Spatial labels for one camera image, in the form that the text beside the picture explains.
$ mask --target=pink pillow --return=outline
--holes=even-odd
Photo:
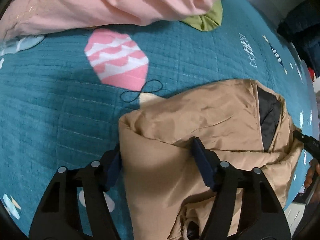
[[[201,15],[215,0],[14,0],[0,20],[0,40],[107,24],[148,25]]]

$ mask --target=blue bedspread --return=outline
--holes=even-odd
[[[158,96],[167,98],[218,80],[257,79],[285,98],[294,124],[303,133],[317,136],[316,100],[308,71],[246,0],[222,3],[222,26],[212,32],[166,21],[106,28],[129,34],[146,54],[147,80],[163,84]],[[120,99],[125,89],[100,83],[84,53],[92,31],[50,34],[34,48],[3,57],[0,198],[12,196],[19,204],[20,219],[13,219],[26,234],[57,168],[79,168],[99,159],[118,141],[119,117],[139,108],[138,99],[132,103]],[[135,97],[126,94],[127,100]],[[288,203],[303,185],[310,159],[303,151]],[[108,194],[115,202],[111,215],[121,238],[133,239],[121,179]],[[79,208],[84,214],[84,207]],[[88,232],[85,217],[83,224]]]

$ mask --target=human hand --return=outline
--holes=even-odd
[[[318,163],[318,161],[316,159],[311,160],[309,164],[312,165],[313,162],[316,162],[316,172],[320,176],[320,164]],[[306,175],[306,180],[304,181],[305,188],[308,188],[311,185],[312,178],[313,178],[314,174],[315,174],[315,170],[312,167],[310,167],[308,169],[308,173]]]

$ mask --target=tan jacket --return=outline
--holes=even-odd
[[[268,152],[264,152],[257,87],[274,94],[282,111]],[[135,240],[186,237],[192,220],[200,233],[214,202],[189,150],[199,137],[220,160],[238,169],[262,168],[284,207],[303,144],[284,99],[254,80],[227,80],[189,90],[121,117],[120,149]],[[236,233],[239,189],[229,234]]]

